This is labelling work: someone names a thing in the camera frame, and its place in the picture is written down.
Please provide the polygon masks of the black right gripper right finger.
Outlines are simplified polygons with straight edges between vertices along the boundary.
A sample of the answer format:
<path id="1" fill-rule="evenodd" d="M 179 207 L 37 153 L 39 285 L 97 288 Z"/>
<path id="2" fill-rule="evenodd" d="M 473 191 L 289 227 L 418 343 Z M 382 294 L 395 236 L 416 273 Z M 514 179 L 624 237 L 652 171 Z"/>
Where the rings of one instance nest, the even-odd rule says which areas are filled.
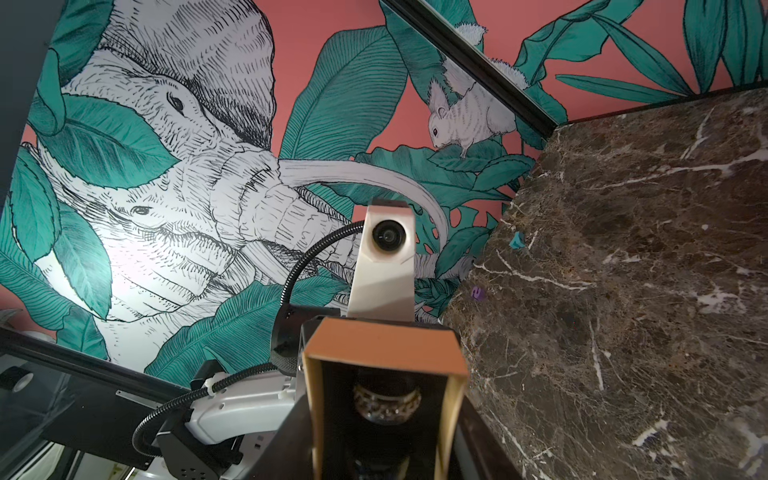
<path id="1" fill-rule="evenodd" d="M 459 411 L 449 478 L 521 480 L 521 474 L 468 398 L 463 400 Z"/>

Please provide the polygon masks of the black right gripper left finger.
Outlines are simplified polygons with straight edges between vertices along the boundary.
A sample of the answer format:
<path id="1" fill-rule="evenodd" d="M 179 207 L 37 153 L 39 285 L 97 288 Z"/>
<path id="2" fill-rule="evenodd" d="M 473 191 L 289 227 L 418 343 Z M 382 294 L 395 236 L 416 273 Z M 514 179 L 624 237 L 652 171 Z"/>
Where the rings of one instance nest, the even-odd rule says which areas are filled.
<path id="1" fill-rule="evenodd" d="M 296 402 L 259 459 L 240 479 L 312 479 L 312 424 L 306 395 Z"/>

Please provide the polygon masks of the tan ring box base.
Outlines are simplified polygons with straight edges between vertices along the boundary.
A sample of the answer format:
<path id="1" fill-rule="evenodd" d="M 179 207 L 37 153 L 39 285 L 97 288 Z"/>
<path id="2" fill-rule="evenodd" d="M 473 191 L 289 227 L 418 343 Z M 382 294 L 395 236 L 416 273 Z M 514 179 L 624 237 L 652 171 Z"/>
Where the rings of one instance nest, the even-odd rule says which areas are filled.
<path id="1" fill-rule="evenodd" d="M 453 330 L 325 317 L 302 360 L 315 478 L 448 478 L 469 380 Z"/>

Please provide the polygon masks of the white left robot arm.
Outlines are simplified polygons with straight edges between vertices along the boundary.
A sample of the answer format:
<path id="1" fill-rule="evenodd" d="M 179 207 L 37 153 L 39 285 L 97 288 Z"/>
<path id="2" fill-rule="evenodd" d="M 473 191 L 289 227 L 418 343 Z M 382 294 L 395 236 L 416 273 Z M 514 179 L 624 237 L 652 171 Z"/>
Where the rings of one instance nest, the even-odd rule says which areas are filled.
<path id="1" fill-rule="evenodd" d="M 150 427 L 152 446 L 161 456 L 140 479 L 244 479 L 304 398 L 306 382 L 300 353 L 325 316 L 338 307 L 287 304 L 278 310 L 270 358 L 276 365 L 239 379 L 218 391 L 215 384 L 233 376 L 208 373 L 202 397 L 174 407 Z"/>

